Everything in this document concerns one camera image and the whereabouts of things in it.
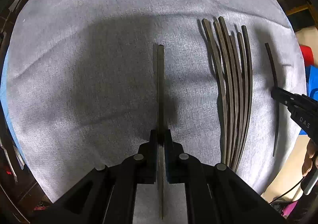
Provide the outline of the person right hand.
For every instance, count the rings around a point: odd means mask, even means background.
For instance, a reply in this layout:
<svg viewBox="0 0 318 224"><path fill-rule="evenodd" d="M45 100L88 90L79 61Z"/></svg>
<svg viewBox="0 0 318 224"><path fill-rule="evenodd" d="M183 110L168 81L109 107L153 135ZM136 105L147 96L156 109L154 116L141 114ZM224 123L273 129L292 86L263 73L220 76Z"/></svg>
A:
<svg viewBox="0 0 318 224"><path fill-rule="evenodd" d="M314 155L317 153L317 145L313 140L309 140L307 144L307 151L304 157L304 163L302 165L302 176L306 176L313 165L317 168L317 159L314 159Z"/></svg>

